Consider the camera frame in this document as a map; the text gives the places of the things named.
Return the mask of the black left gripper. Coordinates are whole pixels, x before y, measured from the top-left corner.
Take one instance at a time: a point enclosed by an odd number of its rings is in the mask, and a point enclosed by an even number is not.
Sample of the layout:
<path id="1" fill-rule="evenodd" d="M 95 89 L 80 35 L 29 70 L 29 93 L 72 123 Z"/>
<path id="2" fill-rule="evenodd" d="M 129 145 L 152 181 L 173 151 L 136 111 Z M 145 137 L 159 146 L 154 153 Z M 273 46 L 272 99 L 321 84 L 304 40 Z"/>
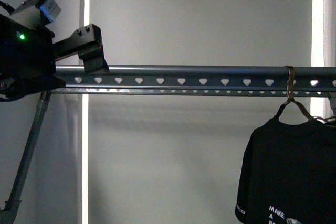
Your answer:
<path id="1" fill-rule="evenodd" d="M 52 44 L 47 28 L 27 28 L 1 15 L 1 101 L 64 88 L 55 77 L 55 61 L 78 55 L 85 73 L 109 73 L 104 58 L 101 29 L 89 24 L 64 40 Z"/>

